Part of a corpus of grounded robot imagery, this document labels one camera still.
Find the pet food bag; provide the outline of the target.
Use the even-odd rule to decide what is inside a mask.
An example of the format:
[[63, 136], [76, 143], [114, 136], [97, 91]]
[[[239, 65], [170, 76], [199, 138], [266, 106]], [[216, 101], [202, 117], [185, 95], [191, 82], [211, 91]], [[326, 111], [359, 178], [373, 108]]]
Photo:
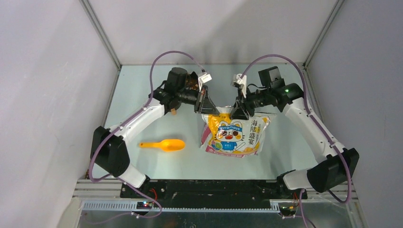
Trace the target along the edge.
[[257, 112], [248, 120], [230, 119], [231, 107], [218, 107], [219, 115], [203, 114], [201, 149], [205, 152], [243, 158], [262, 151], [265, 130], [277, 115]]

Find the orange plastic scoop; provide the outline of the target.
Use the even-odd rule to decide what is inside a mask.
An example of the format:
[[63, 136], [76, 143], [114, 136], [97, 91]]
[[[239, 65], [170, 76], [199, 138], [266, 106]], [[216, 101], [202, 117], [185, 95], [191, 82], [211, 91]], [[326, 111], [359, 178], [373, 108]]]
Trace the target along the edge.
[[157, 148], [164, 152], [175, 152], [184, 149], [186, 143], [180, 139], [164, 139], [160, 142], [141, 142], [140, 148]]

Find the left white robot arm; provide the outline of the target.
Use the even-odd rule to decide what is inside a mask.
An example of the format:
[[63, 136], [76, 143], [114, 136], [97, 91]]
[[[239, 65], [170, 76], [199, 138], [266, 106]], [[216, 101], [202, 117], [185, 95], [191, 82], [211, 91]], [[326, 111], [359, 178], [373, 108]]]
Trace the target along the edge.
[[131, 164], [127, 144], [151, 123], [177, 111], [182, 104], [192, 105], [197, 114], [219, 114], [205, 85], [210, 80], [211, 75], [206, 71], [197, 74], [180, 67], [172, 68], [167, 79], [151, 90], [141, 109], [118, 124], [94, 130], [90, 165], [97, 164], [108, 175], [131, 185], [137, 197], [148, 196], [149, 177]]

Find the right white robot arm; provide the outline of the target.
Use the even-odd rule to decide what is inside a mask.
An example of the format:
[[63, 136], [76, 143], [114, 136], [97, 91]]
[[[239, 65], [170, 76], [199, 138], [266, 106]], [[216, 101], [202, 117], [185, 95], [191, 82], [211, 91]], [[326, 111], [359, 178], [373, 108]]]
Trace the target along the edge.
[[231, 119], [249, 120], [257, 115], [256, 108], [272, 105], [283, 113], [299, 130], [308, 143], [317, 165], [278, 176], [277, 194], [290, 198], [298, 189], [314, 189], [319, 193], [343, 183], [350, 183], [359, 160], [356, 149], [347, 149], [318, 119], [299, 85], [286, 84], [279, 68], [274, 66], [259, 71], [262, 84], [251, 92], [246, 76], [235, 74], [231, 85], [238, 89]]

